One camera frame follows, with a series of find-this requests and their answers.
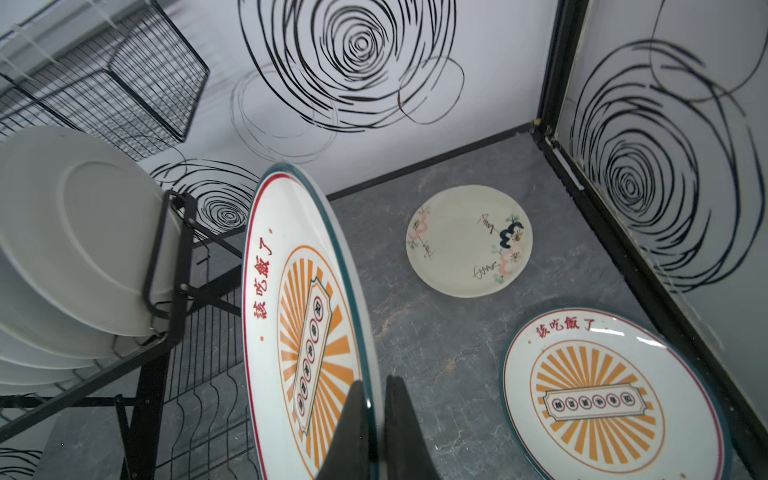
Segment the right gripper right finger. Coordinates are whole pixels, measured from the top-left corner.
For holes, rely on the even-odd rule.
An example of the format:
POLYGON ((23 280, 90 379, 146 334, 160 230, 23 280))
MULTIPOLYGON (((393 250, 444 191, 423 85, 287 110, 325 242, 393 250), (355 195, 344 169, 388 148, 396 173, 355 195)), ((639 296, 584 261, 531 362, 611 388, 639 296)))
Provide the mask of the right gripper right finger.
POLYGON ((383 439, 382 479, 440 478, 405 381, 394 375, 386 379, 383 439))

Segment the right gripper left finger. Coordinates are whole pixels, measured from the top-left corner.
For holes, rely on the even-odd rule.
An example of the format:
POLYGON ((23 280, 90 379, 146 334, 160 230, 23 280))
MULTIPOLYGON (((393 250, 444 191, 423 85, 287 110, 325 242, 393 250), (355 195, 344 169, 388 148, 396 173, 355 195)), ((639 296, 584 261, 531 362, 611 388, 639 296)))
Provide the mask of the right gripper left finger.
POLYGON ((365 480, 370 476, 371 427, 364 383, 350 387, 317 480, 365 480))

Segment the orange sunburst plate front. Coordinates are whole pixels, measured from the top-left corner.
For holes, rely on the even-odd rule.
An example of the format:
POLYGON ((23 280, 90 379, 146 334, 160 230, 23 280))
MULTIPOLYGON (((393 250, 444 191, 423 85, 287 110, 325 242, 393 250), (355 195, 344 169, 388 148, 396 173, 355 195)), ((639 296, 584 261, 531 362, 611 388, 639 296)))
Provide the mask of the orange sunburst plate front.
POLYGON ((241 306, 261 476, 315 477, 349 390, 360 383, 371 477, 384 477, 384 397, 362 286, 326 196, 295 165, 270 167, 258 185, 246 228, 241 306))

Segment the orange sunburst plate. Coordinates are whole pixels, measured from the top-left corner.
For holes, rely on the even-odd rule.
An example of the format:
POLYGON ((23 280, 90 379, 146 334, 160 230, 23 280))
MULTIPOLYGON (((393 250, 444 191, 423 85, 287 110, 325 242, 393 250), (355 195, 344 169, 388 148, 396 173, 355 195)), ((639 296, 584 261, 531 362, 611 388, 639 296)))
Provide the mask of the orange sunburst plate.
POLYGON ((612 313, 564 308, 512 337, 500 367, 511 430, 544 479, 726 479, 724 414, 666 340, 612 313))
POLYGON ((384 397, 362 286, 326 196, 295 165, 270 167, 258 185, 246 228, 241 306, 261 476, 315 477, 349 390, 360 383, 371 477, 384 477, 384 397))

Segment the black wire dish rack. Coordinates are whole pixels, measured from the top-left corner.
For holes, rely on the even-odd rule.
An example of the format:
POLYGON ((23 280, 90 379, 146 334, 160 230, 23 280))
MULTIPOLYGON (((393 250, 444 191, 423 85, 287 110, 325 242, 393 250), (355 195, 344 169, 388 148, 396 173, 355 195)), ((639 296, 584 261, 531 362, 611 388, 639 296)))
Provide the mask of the black wire dish rack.
POLYGON ((239 308, 239 250, 167 193, 160 226, 178 222, 174 292, 149 292, 145 339, 67 383, 1 391, 5 479, 257 479, 239 308))

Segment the orange sunburst plate back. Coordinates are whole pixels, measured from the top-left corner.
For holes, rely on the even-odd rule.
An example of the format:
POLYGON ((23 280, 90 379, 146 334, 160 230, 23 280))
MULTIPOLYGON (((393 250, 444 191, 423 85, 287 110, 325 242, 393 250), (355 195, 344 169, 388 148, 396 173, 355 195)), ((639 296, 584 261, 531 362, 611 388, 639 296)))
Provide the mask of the orange sunburst plate back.
POLYGON ((500 367, 511 430, 544 479, 726 479, 724 414, 666 340, 612 313, 564 308, 512 337, 500 367))

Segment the cream plate with cat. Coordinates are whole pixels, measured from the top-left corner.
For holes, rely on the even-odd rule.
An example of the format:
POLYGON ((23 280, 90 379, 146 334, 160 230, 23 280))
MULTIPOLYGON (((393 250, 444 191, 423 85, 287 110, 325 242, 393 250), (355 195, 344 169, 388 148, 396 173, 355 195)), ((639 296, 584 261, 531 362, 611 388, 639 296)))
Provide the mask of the cream plate with cat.
POLYGON ((418 277, 457 298, 494 294, 519 277, 533 252, 532 224, 509 195, 483 185, 443 190, 412 216, 405 251, 418 277))

